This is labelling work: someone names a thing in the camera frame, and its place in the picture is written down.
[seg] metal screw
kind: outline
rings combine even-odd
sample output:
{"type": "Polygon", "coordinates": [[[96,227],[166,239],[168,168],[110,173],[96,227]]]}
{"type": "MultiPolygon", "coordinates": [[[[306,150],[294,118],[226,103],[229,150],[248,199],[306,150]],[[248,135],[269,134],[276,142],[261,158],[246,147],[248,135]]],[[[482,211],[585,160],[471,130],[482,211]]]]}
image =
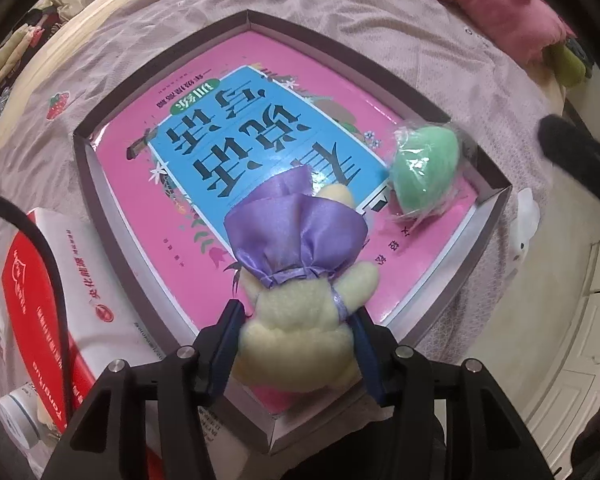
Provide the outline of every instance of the metal screw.
{"type": "Polygon", "coordinates": [[[398,346],[398,348],[395,349],[395,354],[400,359],[408,359],[410,357],[413,357],[413,348],[405,345],[398,346]]]}
{"type": "Polygon", "coordinates": [[[119,372],[125,367],[125,362],[122,359],[114,359],[109,363],[109,370],[112,372],[119,372]]]}
{"type": "Polygon", "coordinates": [[[482,370],[482,363],[478,361],[478,359],[467,359],[464,363],[464,366],[466,366],[466,369],[474,374],[482,370]]]}
{"type": "Polygon", "coordinates": [[[193,348],[193,346],[181,346],[180,348],[178,348],[176,355],[180,359],[188,359],[195,353],[196,350],[193,348]]]}

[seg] bed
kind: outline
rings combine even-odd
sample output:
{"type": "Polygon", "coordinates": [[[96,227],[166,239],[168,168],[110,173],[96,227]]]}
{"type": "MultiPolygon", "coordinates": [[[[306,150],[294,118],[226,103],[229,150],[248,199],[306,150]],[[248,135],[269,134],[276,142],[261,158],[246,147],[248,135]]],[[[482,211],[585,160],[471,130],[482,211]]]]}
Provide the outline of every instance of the bed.
{"type": "MultiPolygon", "coordinates": [[[[539,155],[536,124],[561,113],[564,90],[547,67],[523,70],[437,0],[96,0],[49,40],[13,86],[0,117],[0,194],[24,210],[43,206],[87,220],[70,142],[75,126],[159,52],[245,8],[317,30],[391,70],[462,124],[512,182],[513,198],[482,259],[418,347],[429,358],[458,361],[504,291],[515,195],[529,187],[541,210],[546,202],[550,172],[539,155]],[[48,120],[50,99],[64,93],[66,107],[48,120]]],[[[0,269],[12,238],[0,222],[0,269]]],[[[0,291],[0,396],[26,380],[0,291]]],[[[357,408],[357,415],[342,415],[331,431],[267,467],[281,472],[382,416],[366,399],[357,408]]],[[[49,452],[38,445],[29,453],[37,474],[49,452]]]]}

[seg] strawberry print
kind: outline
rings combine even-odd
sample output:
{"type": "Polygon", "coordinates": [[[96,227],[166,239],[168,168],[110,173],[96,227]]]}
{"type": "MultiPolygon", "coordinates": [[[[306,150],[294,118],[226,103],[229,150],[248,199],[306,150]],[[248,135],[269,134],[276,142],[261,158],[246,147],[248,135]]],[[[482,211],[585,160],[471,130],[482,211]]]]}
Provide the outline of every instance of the strawberry print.
{"type": "Polygon", "coordinates": [[[69,102],[69,92],[57,93],[49,100],[49,110],[46,112],[46,118],[50,121],[58,117],[66,108],[69,102]]]}

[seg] green plush toy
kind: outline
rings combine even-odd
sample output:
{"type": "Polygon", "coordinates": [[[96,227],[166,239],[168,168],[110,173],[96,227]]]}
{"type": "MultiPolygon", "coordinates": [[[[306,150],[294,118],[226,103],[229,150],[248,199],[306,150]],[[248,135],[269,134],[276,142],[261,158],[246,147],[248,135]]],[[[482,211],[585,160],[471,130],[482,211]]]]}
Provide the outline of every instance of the green plush toy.
{"type": "Polygon", "coordinates": [[[584,63],[564,43],[546,47],[543,54],[544,62],[554,69],[556,81],[565,88],[572,88],[586,78],[587,68],[584,63]]]}
{"type": "Polygon", "coordinates": [[[405,215],[430,211],[452,185],[460,146],[456,134],[441,126],[424,126],[397,139],[391,179],[405,215]]]}

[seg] red and white box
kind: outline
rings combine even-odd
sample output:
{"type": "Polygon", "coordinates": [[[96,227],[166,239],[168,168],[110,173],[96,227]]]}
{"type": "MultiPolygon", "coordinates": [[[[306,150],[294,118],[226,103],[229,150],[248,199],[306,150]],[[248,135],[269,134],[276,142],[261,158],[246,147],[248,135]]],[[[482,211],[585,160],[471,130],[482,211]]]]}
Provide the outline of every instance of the red and white box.
{"type": "MultiPolygon", "coordinates": [[[[127,299],[95,229],[42,208],[32,210],[29,218],[45,235],[58,263],[73,358],[74,403],[79,406],[113,359],[121,358],[137,366],[156,362],[164,355],[127,299]]],[[[53,422],[64,431],[66,417],[53,290],[42,258],[21,232],[9,249],[2,288],[30,378],[53,422]]],[[[214,415],[201,411],[203,427],[212,430],[205,431],[205,436],[216,476],[237,478],[248,450],[214,415]]],[[[147,443],[159,453],[155,403],[147,405],[147,443]]],[[[151,476],[159,477],[155,471],[151,476]]]]}

